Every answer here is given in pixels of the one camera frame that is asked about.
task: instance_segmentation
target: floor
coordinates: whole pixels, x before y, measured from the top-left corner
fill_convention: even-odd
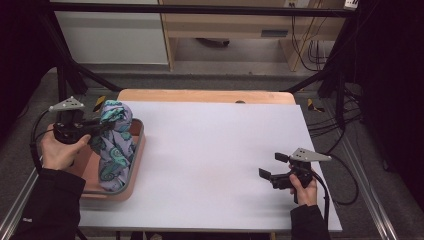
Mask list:
[[[331,42],[320,43],[320,56],[328,56]],[[314,68],[316,64],[307,63]],[[224,47],[221,43],[205,39],[181,39],[173,72],[147,69],[140,72],[103,74],[108,80],[128,88],[173,88],[173,89],[229,89],[279,91],[311,76],[314,72],[301,67],[296,72],[288,71],[282,49],[275,40],[230,40]],[[7,218],[9,210],[23,188],[33,169],[27,149],[28,133],[38,113],[54,104],[57,91],[55,74],[48,74],[34,93],[27,112],[17,119],[8,140],[0,146],[0,220]],[[88,81],[90,93],[81,96],[88,104],[94,104],[96,91],[103,91]],[[311,84],[295,94],[297,104],[302,107],[306,123],[311,128],[316,151],[329,150],[339,139],[340,130],[323,134],[324,128],[334,124],[334,99],[320,99],[316,95],[319,83]],[[308,108],[308,99],[315,108]],[[338,239],[424,239],[424,214],[409,195],[396,173],[384,171],[382,159],[374,141],[365,127],[355,99],[346,99],[345,119],[353,119],[338,146],[332,151],[360,176],[363,168],[365,178],[358,179],[360,192],[355,203],[336,205],[342,223],[341,233],[332,233]],[[52,117],[45,119],[40,128]],[[354,197],[355,184],[348,170],[338,161],[321,164],[333,200],[348,202]],[[376,219],[385,219],[386,225]],[[115,239],[115,233],[83,229],[89,239]],[[128,239],[122,233],[121,239]],[[289,233],[278,233],[277,239],[290,239]]]

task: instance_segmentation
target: gray floor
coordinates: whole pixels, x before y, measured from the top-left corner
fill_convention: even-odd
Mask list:
[[[179,44],[175,70],[172,73],[163,70],[146,70],[118,74],[109,72],[102,75],[125,88],[279,91],[313,74],[305,69],[299,69],[295,73],[288,71],[286,60],[276,41],[231,40],[227,48],[195,39],[185,39]],[[28,147],[29,133],[37,115],[57,101],[56,81],[55,74],[48,74],[43,78],[28,103],[28,111],[16,120],[9,137],[0,145],[0,186],[3,190],[0,195],[1,221],[6,217],[33,169]],[[77,97],[89,107],[94,106],[99,94],[107,93],[109,98],[116,98],[116,93],[104,91],[91,81],[87,81],[87,84],[90,86],[89,93]],[[332,98],[318,99],[316,97],[315,90],[318,86],[312,84],[305,91],[295,95],[297,104],[302,107],[307,124],[327,120],[334,111]],[[308,110],[308,98],[313,99],[316,104],[323,103],[326,111]],[[345,107],[357,108],[355,103],[349,103]],[[346,118],[357,113],[359,111],[354,110],[347,114]],[[53,121],[53,116],[47,116],[41,122],[39,129],[45,129],[47,124]],[[337,139],[337,131],[312,138],[315,150],[319,152],[327,151]],[[352,168],[348,161],[348,152],[343,147],[346,142],[350,143],[350,147],[358,156],[359,164],[363,166],[368,177],[369,182],[365,185],[372,186],[373,196],[379,199],[378,206],[388,215],[397,238],[424,239],[423,212],[410,196],[400,177],[396,173],[384,171],[383,159],[365,125],[361,121],[349,124],[343,139],[333,153]],[[321,167],[333,200],[352,199],[355,188],[346,169],[337,161],[322,163]],[[343,231],[332,233],[333,238],[382,239],[364,196],[360,194],[353,205],[336,207]],[[90,238],[113,238],[114,236],[111,232],[89,229],[83,229],[83,232]],[[289,238],[289,233],[279,233],[277,238]]]

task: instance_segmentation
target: aluminum rail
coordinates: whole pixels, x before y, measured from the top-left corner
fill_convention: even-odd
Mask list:
[[[334,117],[335,113],[333,111],[333,108],[331,107],[331,104],[327,101],[328,100],[324,100],[323,105],[325,109],[329,110],[328,115],[330,117]],[[337,134],[341,136],[340,129],[337,129]],[[350,165],[353,168],[352,173],[355,175],[355,178],[358,181],[362,197],[368,207],[371,217],[374,220],[375,226],[377,227],[377,230],[380,233],[381,239],[397,240],[398,237],[393,228],[393,225],[390,222],[390,219],[387,216],[386,211],[384,210],[383,205],[377,196],[377,193],[374,191],[374,187],[371,185],[351,142],[345,136],[340,143],[342,144],[343,150],[346,154],[346,159],[349,160]]]

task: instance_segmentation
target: cable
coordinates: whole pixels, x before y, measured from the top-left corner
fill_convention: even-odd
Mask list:
[[[328,190],[327,187],[325,186],[324,181],[322,180],[322,178],[314,171],[312,171],[312,174],[314,175],[315,179],[322,185],[322,188],[324,188],[324,202],[325,202],[325,206],[324,206],[324,221],[325,221],[325,225],[328,227],[328,215],[330,212],[330,197],[328,195]]]
[[[342,138],[343,138],[343,136],[344,136],[344,133],[346,132],[346,129],[343,129],[342,130],[342,134],[340,134],[340,137],[339,137],[339,139],[337,139],[337,141],[336,141],[336,143],[330,148],[330,149],[328,149],[328,151],[327,152],[325,152],[325,155],[328,155],[328,154],[330,154],[333,150],[334,150],[334,148],[336,148],[337,147],[337,145],[340,143],[340,141],[342,140]]]
[[[32,126],[32,131],[31,131],[31,142],[35,142],[35,134],[36,134],[36,132],[37,132],[37,127],[38,127],[38,124],[40,124],[40,121],[41,121],[41,119],[44,117],[44,115],[46,115],[47,113],[49,112],[49,110],[45,110],[44,112],[42,112],[39,116],[38,116],[38,118],[37,118],[37,120],[35,121],[35,123],[34,123],[34,125]]]
[[[355,110],[360,110],[360,108],[353,108],[353,109],[349,109],[349,110],[345,111],[345,113],[352,112],[352,111],[355,111]],[[333,119],[335,119],[335,117],[329,118],[329,119],[324,120],[324,121],[322,121],[322,122],[310,123],[310,124],[307,124],[306,126],[310,127],[310,126],[320,125],[320,124],[323,124],[323,123],[329,122],[329,121],[331,121],[331,120],[333,120]]]
[[[34,162],[35,169],[37,170],[38,173],[41,172],[41,169],[43,168],[43,166],[40,163],[40,156],[38,155],[38,149],[37,149],[37,138],[40,135],[37,136],[37,137],[35,137],[35,134],[37,133],[38,124],[40,124],[41,119],[48,112],[49,112],[48,110],[45,110],[44,112],[42,112],[38,116],[37,120],[34,122],[34,125],[32,126],[31,139],[30,139],[30,143],[29,143],[29,148],[30,148],[30,151],[31,151],[32,161]]]
[[[352,200],[348,201],[348,202],[340,202],[340,201],[336,201],[333,199],[333,202],[339,205],[343,205],[343,206],[348,206],[348,205],[352,205],[356,202],[356,200],[358,200],[358,196],[359,196],[359,185],[358,185],[358,181],[356,181],[356,178],[353,176],[352,170],[350,170],[350,168],[347,166],[347,164],[345,162],[343,162],[339,157],[337,157],[334,154],[327,154],[329,156],[331,156],[331,158],[336,159],[336,161],[340,162],[343,167],[345,167],[345,169],[347,170],[347,172],[349,173],[350,177],[353,180],[353,183],[355,184],[355,196],[353,197]]]
[[[38,135],[37,135],[37,137],[35,137],[35,140],[36,140],[36,141],[38,141],[38,138],[40,138],[41,136],[43,136],[43,135],[44,135],[44,134],[46,134],[47,132],[51,132],[51,131],[53,131],[53,129],[46,130],[46,131],[44,131],[44,132],[42,132],[42,133],[38,134]]]
[[[296,23],[296,18],[295,18],[295,16],[292,16],[292,45],[293,45],[294,51],[299,56],[300,62],[302,63],[302,65],[303,65],[304,68],[306,68],[309,71],[317,72],[318,70],[311,69],[311,68],[307,67],[306,64],[305,64],[305,62],[303,62],[303,58],[302,58],[302,56],[300,54],[299,45],[297,45],[297,39],[296,39],[296,36],[294,34],[295,23]]]

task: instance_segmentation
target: black metal pole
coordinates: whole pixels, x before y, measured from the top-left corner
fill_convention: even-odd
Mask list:
[[[103,4],[63,3],[41,4],[51,11],[66,12],[115,12],[115,13],[174,13],[174,14],[222,14],[255,16],[296,16],[348,18],[356,12],[344,9],[276,8],[238,6],[156,5],[156,4]]]

